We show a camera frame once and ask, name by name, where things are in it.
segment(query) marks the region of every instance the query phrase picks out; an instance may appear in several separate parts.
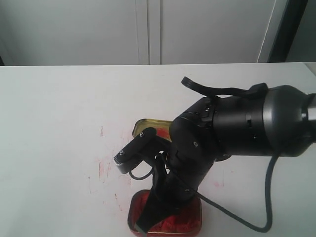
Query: white wall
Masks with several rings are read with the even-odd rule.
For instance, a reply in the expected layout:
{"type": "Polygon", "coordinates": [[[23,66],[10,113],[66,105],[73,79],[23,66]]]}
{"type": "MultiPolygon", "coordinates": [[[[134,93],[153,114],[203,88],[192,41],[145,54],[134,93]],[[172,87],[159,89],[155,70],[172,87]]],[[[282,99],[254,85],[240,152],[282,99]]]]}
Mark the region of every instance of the white wall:
{"type": "Polygon", "coordinates": [[[316,61],[316,0],[308,1],[286,60],[287,62],[316,61]]]}
{"type": "Polygon", "coordinates": [[[272,47],[285,4],[286,0],[163,0],[161,61],[257,62],[269,23],[273,39],[265,50],[272,47]]]}
{"type": "Polygon", "coordinates": [[[9,65],[138,64],[133,0],[0,0],[9,65]]]}

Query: metal tin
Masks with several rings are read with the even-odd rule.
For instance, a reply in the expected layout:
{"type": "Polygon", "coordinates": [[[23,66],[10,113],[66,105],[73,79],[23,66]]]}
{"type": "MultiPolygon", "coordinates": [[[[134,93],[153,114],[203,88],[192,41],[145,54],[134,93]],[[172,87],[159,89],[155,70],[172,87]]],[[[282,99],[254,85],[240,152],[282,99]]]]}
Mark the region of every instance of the metal tin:
{"type": "MultiPolygon", "coordinates": [[[[150,190],[141,190],[138,191],[137,193],[134,194],[131,204],[130,204],[130,208],[129,208],[129,212],[128,212],[128,227],[129,229],[132,231],[132,233],[135,236],[141,237],[141,233],[139,233],[135,228],[134,228],[134,223],[136,222],[136,220],[133,220],[133,213],[135,211],[135,202],[136,200],[143,195],[144,193],[149,193],[150,190]]],[[[148,237],[162,237],[162,236],[167,236],[167,237],[195,237],[199,234],[201,227],[202,227],[202,204],[201,204],[201,200],[198,197],[195,197],[198,199],[198,220],[200,222],[200,225],[196,228],[194,228],[193,230],[191,230],[190,232],[186,232],[186,233],[173,233],[173,232],[148,232],[147,236],[148,237]]]]}
{"type": "Polygon", "coordinates": [[[170,125],[171,121],[144,118],[136,122],[133,130],[133,137],[136,137],[145,128],[153,127],[157,130],[157,136],[162,137],[168,141],[171,141],[169,135],[170,125]]]}

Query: cable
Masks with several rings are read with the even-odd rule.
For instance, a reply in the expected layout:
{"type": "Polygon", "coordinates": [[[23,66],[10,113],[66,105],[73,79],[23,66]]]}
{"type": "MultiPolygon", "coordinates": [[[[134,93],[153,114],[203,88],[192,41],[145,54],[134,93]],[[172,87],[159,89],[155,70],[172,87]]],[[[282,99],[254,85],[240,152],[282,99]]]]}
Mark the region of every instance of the cable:
{"type": "Polygon", "coordinates": [[[162,160],[165,163],[165,165],[168,166],[169,170],[175,175],[175,177],[180,182],[182,182],[185,186],[187,186],[190,189],[190,191],[194,192],[200,199],[202,199],[206,203],[214,206],[215,208],[219,209],[220,211],[224,212],[226,215],[232,217],[233,219],[235,219],[238,222],[242,223],[243,225],[249,227],[250,229],[252,229],[254,231],[257,231],[257,232],[266,233],[266,232],[268,232],[271,229],[271,226],[272,226],[272,217],[273,216],[272,216],[272,204],[271,204],[271,179],[272,179],[273,169],[274,169],[274,166],[275,166],[278,158],[279,158],[279,153],[277,153],[276,155],[273,155],[271,157],[271,160],[270,160],[268,168],[267,168],[266,180],[265,180],[265,203],[266,203],[267,222],[266,222],[266,225],[264,227],[257,227],[257,226],[252,225],[251,223],[249,223],[249,222],[243,220],[242,218],[236,216],[235,214],[233,214],[229,210],[223,208],[219,204],[217,204],[217,203],[211,201],[210,199],[206,198],[205,196],[200,194],[198,191],[192,189],[189,185],[187,185],[176,174],[176,172],[174,172],[172,169],[170,169],[170,165],[168,164],[168,161],[166,159],[162,158],[162,160]]]}
{"type": "Polygon", "coordinates": [[[145,174],[143,177],[136,177],[136,176],[134,176],[134,175],[132,174],[132,171],[131,171],[131,170],[128,172],[128,174],[130,175],[130,177],[131,177],[132,179],[135,179],[135,180],[144,180],[144,179],[148,178],[153,172],[154,172],[154,168],[152,168],[152,169],[148,172],[148,174],[145,174]]]}

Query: robotic arm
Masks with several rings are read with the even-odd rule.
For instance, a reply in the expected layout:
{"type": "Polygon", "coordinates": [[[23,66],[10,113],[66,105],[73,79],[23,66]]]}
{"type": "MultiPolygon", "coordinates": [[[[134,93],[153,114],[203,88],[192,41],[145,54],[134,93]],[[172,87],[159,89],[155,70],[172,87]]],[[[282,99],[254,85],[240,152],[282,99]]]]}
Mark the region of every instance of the robotic arm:
{"type": "Polygon", "coordinates": [[[269,89],[265,83],[249,90],[211,88],[187,77],[182,84],[205,97],[171,123],[172,142],[156,136],[154,128],[146,128],[114,157],[120,171],[131,176],[142,161],[152,167],[144,178],[153,174],[153,186],[135,228],[147,233],[198,195],[253,230],[267,232],[272,225],[270,185],[274,164],[279,156],[299,156],[315,142],[316,94],[306,95],[289,85],[269,89]],[[232,155],[272,156],[266,176],[267,224],[263,228],[198,193],[213,163],[232,155]]]}

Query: white table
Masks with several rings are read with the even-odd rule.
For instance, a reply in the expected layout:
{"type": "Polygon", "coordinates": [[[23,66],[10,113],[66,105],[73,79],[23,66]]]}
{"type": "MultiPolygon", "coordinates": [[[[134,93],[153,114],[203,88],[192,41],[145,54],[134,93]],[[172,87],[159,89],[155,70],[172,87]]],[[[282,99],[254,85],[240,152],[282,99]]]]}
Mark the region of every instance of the white table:
{"type": "MultiPolygon", "coordinates": [[[[213,87],[290,84],[316,92],[303,63],[1,67],[0,236],[132,236],[132,195],[151,179],[121,175],[112,158],[132,139],[137,120],[173,120],[201,96],[183,76],[213,87]]],[[[254,232],[203,203],[199,236],[315,236],[316,147],[280,158],[272,181],[274,223],[254,232]]],[[[200,192],[263,226],[264,177],[270,158],[216,163],[200,192]]],[[[135,174],[145,173],[145,165],[135,174]]]]}

